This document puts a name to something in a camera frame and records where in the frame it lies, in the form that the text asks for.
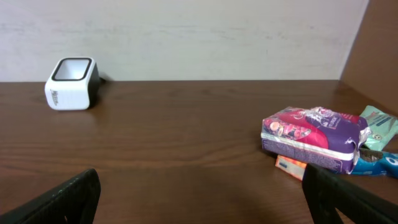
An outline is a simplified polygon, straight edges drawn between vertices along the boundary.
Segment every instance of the pile of packages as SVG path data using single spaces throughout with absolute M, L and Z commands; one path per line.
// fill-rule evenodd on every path
M 398 154 L 381 152 L 398 120 L 367 106 L 361 116 L 321 107 L 288 107 L 262 121 L 262 147 L 278 154 L 276 167 L 302 180 L 307 163 L 342 174 L 398 178 Z

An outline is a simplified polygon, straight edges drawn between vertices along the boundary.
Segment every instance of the light green pouch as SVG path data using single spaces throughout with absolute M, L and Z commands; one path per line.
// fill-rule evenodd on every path
M 381 151 L 384 146 L 398 132 L 398 120 L 396 117 L 383 113 L 381 110 L 367 106 L 361 117 L 365 118 L 372 133 L 364 143 L 372 150 Z

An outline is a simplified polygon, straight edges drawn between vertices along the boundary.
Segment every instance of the purple package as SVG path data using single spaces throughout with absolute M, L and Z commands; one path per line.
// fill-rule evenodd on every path
M 349 174 L 369 133 L 359 116 L 288 107 L 262 121 L 261 139 L 265 150 Z

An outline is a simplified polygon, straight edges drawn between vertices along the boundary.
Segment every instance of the orange box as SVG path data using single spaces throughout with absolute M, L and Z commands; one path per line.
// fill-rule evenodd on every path
M 303 180 L 306 163 L 300 162 L 285 156 L 278 155 L 275 166 L 294 176 L 299 180 Z

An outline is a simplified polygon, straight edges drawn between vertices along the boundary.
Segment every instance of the brown tabletop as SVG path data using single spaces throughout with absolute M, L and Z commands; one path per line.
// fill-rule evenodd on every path
M 338 81 L 115 82 L 100 94 L 59 112 L 44 83 L 0 83 L 0 213 L 94 167 L 95 223 L 311 223 L 301 182 L 261 150 L 262 119 L 385 109 Z M 395 179 L 342 176 L 398 202 Z

